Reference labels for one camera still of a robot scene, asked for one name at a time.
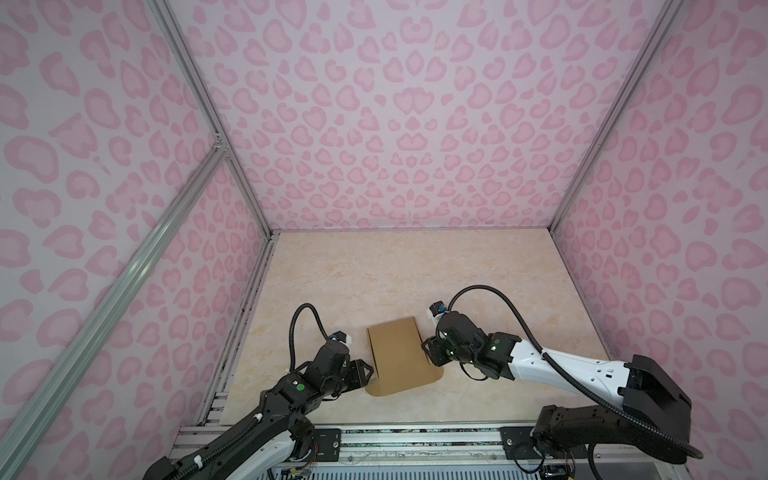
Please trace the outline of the brown cardboard box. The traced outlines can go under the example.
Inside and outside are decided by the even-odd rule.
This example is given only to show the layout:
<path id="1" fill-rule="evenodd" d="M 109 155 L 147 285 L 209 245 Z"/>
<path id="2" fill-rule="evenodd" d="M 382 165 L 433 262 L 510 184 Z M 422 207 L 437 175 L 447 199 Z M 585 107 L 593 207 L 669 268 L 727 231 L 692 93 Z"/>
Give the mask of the brown cardboard box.
<path id="1" fill-rule="evenodd" d="M 375 378 L 365 387 L 374 397 L 385 397 L 437 382 L 442 367 L 434 366 L 422 350 L 414 317 L 392 320 L 367 329 Z"/>

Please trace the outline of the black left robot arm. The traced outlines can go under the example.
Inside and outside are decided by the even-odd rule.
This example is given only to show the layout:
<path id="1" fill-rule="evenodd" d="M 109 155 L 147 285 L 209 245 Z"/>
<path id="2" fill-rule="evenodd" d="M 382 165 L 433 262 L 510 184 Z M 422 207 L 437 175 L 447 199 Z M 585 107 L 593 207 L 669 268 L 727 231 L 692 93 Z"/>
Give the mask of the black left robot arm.
<path id="1" fill-rule="evenodd" d="M 326 441 L 308 415 L 324 401 L 361 389 L 374 368 L 353 360 L 347 345 L 333 337 L 314 359 L 292 368 L 260 393 L 258 406 L 211 442 L 182 457 L 164 456 L 145 479 L 256 479 L 286 462 L 310 467 L 323 456 Z"/>

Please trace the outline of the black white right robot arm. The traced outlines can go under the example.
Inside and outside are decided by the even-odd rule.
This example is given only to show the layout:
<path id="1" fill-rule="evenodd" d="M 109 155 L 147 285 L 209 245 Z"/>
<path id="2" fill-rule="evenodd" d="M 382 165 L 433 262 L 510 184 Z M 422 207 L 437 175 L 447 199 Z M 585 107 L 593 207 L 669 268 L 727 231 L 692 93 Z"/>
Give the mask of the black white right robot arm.
<path id="1" fill-rule="evenodd" d="M 441 303 L 429 308 L 435 333 L 422 348 L 433 365 L 456 362 L 485 380 L 535 382 L 580 393 L 591 406 L 541 409 L 530 437 L 561 450 L 619 444 L 681 465 L 702 458 L 690 443 L 692 401 L 653 359 L 591 359 L 538 347 L 517 335 L 487 334 L 466 315 Z"/>

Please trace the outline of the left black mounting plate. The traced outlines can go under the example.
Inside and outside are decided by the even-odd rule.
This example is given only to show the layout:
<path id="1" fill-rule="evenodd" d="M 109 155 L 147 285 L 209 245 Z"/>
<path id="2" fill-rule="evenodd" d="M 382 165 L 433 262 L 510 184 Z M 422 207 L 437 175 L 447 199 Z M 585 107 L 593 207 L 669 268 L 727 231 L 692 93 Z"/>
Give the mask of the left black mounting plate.
<path id="1" fill-rule="evenodd" d="M 297 443 L 298 460 L 302 463 L 337 462 L 340 457 L 342 430 L 339 428 L 314 428 Z"/>

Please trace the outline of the black mounting plate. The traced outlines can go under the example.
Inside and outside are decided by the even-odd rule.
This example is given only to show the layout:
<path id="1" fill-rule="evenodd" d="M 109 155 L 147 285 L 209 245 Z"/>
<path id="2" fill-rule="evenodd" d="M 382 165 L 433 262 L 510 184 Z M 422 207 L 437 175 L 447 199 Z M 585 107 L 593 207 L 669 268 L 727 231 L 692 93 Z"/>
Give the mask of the black mounting plate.
<path id="1" fill-rule="evenodd" d="M 499 428 L 502 448 L 507 460 L 540 460 L 531 437 L 532 426 L 502 426 Z"/>
<path id="2" fill-rule="evenodd" d="M 302 463 L 337 462 L 340 457 L 342 430 L 339 428 L 314 428 L 297 443 L 298 460 Z"/>

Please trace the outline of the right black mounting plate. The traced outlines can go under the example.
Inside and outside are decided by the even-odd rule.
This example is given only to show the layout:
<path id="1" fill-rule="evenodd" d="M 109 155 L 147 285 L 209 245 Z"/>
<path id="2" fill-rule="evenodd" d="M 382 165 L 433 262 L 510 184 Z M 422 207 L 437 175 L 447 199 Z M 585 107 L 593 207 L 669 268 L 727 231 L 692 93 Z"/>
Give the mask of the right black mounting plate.
<path id="1" fill-rule="evenodd" d="M 531 437 L 532 426 L 502 426 L 499 428 L 502 448 L 507 460 L 540 460 Z"/>

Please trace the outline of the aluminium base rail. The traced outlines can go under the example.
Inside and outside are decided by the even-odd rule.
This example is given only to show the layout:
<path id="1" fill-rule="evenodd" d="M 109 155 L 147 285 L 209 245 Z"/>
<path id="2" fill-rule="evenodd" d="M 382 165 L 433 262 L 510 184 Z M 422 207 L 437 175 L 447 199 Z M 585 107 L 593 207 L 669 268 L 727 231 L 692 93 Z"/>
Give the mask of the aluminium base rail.
<path id="1" fill-rule="evenodd" d="M 670 465 L 624 445 L 575 447 L 541 459 L 507 460 L 502 426 L 530 422 L 320 424 L 342 430 L 337 462 L 283 463 L 268 479 L 687 479 Z"/>

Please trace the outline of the left aluminium frame strut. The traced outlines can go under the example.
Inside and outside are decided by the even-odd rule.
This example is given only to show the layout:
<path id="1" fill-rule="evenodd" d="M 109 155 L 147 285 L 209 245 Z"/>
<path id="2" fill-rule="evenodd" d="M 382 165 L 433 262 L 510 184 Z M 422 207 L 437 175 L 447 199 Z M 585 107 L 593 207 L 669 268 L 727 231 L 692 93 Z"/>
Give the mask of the left aluminium frame strut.
<path id="1" fill-rule="evenodd" d="M 20 411 L 1 442 L 3 479 L 20 475 L 226 156 L 211 149 Z"/>

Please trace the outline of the back left aluminium post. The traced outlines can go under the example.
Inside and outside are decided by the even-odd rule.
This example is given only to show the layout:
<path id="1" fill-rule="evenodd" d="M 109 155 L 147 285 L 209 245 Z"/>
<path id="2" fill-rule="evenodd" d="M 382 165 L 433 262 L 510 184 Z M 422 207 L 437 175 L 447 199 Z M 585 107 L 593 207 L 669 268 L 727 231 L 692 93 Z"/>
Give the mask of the back left aluminium post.
<path id="1" fill-rule="evenodd" d="M 247 178 L 245 168 L 234 149 L 230 136 L 213 101 L 213 96 L 194 59 L 189 42 L 185 39 L 185 35 L 170 2 L 149 0 L 145 4 L 151 11 L 155 23 L 168 42 L 171 55 L 176 60 L 191 94 L 216 140 L 215 146 L 223 155 L 223 159 L 234 176 L 236 185 L 244 196 L 245 204 L 256 220 L 259 231 L 266 239 L 270 239 L 273 231 L 269 227 L 265 214 L 259 205 L 255 190 Z"/>

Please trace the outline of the aluminium post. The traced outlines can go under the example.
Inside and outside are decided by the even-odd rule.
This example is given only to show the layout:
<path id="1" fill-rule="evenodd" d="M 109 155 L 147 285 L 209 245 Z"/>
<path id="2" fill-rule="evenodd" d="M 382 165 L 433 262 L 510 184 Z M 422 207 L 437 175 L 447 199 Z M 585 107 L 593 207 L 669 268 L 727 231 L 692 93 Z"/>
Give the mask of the aluminium post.
<path id="1" fill-rule="evenodd" d="M 555 211 L 554 217 L 548 226 L 548 232 L 552 237 L 556 235 L 565 223 L 566 215 L 576 201 L 576 197 L 585 184 L 587 176 L 598 162 L 608 140 L 619 125 L 622 116 L 630 107 L 644 77 L 649 73 L 668 38 L 674 32 L 677 23 L 685 12 L 687 4 L 688 1 L 683 0 L 667 0 L 662 4 L 656 20 L 641 45 L 625 79 L 620 84 L 620 88 L 610 104 L 604 120 L 599 125 L 593 141 L 586 150 L 560 205 Z"/>
<path id="2" fill-rule="evenodd" d="M 270 239 L 273 231 L 269 227 L 265 214 L 259 205 L 255 190 L 247 178 L 245 168 L 234 149 L 230 136 L 213 101 L 213 96 L 194 59 L 189 42 L 185 39 L 185 35 L 170 2 L 149 0 L 145 4 L 151 11 L 155 23 L 168 42 L 171 55 L 176 60 L 191 94 L 216 140 L 215 146 L 223 155 L 223 159 L 234 176 L 236 185 L 244 196 L 245 204 L 256 220 L 259 231 L 266 239 Z"/>

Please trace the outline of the back right aluminium post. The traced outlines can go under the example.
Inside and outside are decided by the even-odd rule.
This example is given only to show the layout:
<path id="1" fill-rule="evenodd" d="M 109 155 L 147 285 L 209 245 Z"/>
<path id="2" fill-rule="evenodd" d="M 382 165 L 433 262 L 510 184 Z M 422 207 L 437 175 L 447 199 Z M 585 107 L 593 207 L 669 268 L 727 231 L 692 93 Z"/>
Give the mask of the back right aluminium post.
<path id="1" fill-rule="evenodd" d="M 586 150 L 560 205 L 555 211 L 554 217 L 548 226 L 548 232 L 552 237 L 556 235 L 565 223 L 566 215 L 576 201 L 576 197 L 585 184 L 587 176 L 598 162 L 608 140 L 619 125 L 622 116 L 630 107 L 644 77 L 649 73 L 668 38 L 674 32 L 677 23 L 685 12 L 687 4 L 688 1 L 683 0 L 667 0 L 662 4 L 656 20 L 641 45 L 625 79 L 620 84 L 620 88 L 610 104 L 604 120 L 599 125 L 593 141 Z"/>

